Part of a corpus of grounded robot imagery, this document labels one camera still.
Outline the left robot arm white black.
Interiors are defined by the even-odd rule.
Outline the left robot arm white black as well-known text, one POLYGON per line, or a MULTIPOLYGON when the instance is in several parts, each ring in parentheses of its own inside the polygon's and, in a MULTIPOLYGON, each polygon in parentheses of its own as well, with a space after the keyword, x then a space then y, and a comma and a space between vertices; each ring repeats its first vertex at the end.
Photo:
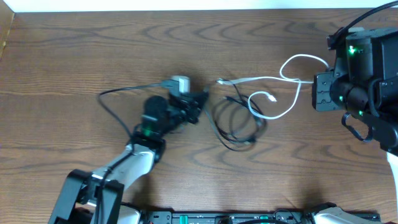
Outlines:
POLYGON ((152 96, 144 103, 125 150, 109 164, 94 171, 71 171, 50 216, 50 223, 139 223, 141 212, 124 205, 123 193, 148 174, 161 160, 163 137, 183 123, 196 124, 208 93, 152 96))

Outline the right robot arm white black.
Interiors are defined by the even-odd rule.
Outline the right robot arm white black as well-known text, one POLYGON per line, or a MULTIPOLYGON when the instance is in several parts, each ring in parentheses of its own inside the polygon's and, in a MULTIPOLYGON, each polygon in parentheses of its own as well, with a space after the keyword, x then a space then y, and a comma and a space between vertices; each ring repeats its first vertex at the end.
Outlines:
POLYGON ((377 141, 397 178, 397 29, 352 28, 328 38, 335 64, 314 76, 316 111, 343 110, 342 125, 377 141))

